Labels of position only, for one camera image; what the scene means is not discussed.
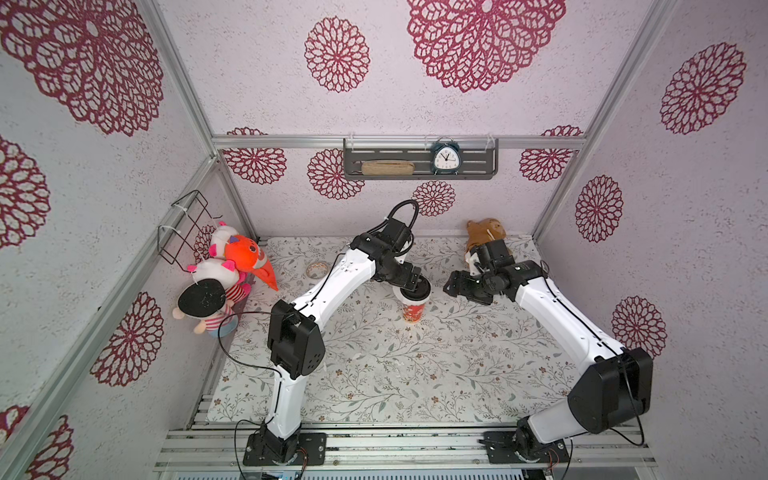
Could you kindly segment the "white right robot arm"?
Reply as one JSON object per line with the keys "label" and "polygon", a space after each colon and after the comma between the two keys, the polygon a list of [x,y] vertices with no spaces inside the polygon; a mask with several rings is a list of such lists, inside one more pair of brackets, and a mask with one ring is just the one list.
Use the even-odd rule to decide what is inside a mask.
{"label": "white right robot arm", "polygon": [[653,359],[630,349],[590,321],[534,261],[481,276],[450,274],[443,291],[480,304],[504,295],[531,314],[573,361],[579,379],[565,399],[517,422],[514,451],[537,460],[569,437],[599,434],[648,412]]}

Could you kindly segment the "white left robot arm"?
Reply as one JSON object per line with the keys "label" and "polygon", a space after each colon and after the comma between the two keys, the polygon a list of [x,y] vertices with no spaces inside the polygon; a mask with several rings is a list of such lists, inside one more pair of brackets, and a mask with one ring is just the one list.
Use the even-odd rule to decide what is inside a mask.
{"label": "white left robot arm", "polygon": [[422,293],[429,281],[405,257],[413,245],[407,228],[364,232],[341,253],[323,279],[295,300],[277,301],[270,312],[267,347],[274,374],[268,413],[249,438],[244,464],[258,459],[289,464],[309,460],[300,446],[302,404],[309,376],[325,357],[323,331],[339,306],[370,280],[407,293]]}

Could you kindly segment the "red paper milk tea cup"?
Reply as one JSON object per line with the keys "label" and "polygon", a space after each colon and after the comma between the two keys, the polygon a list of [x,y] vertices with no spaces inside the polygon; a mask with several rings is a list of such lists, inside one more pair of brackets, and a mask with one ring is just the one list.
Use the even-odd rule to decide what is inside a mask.
{"label": "red paper milk tea cup", "polygon": [[424,308],[429,299],[423,303],[410,302],[403,297],[401,289],[401,287],[394,287],[393,292],[395,297],[401,303],[404,320],[411,323],[420,321],[424,312]]}

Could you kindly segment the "black plastic cup lid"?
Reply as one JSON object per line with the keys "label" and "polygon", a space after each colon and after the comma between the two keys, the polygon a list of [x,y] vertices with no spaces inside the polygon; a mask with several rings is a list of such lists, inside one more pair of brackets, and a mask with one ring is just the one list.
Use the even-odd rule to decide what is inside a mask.
{"label": "black plastic cup lid", "polygon": [[431,284],[423,276],[419,276],[413,289],[401,289],[403,297],[410,302],[426,302],[431,295]]}

